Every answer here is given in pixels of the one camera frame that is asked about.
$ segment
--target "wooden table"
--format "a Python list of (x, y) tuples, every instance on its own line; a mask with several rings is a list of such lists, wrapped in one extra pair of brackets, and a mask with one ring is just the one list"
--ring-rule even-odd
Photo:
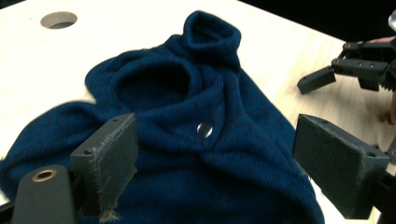
[[(339, 76), (336, 83), (306, 95), (296, 87), (300, 78), (329, 65), (343, 40), (231, 0), (27, 0), (0, 11), (0, 157), (40, 114), (67, 101), (92, 101), (84, 86), (91, 68), (181, 34), (184, 20), (197, 9), (241, 31), (243, 69), (294, 126), (300, 113), (310, 114), (388, 148), (396, 134), (385, 119), (389, 92), (364, 91), (356, 78)], [(58, 30), (40, 24), (59, 11), (74, 13), (77, 22)], [(327, 223), (375, 223), (376, 211), (369, 221), (344, 220), (316, 191)]]

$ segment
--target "knit fabric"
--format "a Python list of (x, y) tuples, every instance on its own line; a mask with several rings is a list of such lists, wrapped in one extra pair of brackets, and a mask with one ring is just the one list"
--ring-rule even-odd
[(195, 11), (182, 35), (96, 65), (85, 79), (96, 103), (59, 105), (29, 123), (0, 161), (1, 190), (14, 200), (28, 172), (70, 166), (106, 121), (134, 112), (137, 173), (119, 223), (324, 223), (291, 154), (295, 131), (241, 69), (240, 39)]

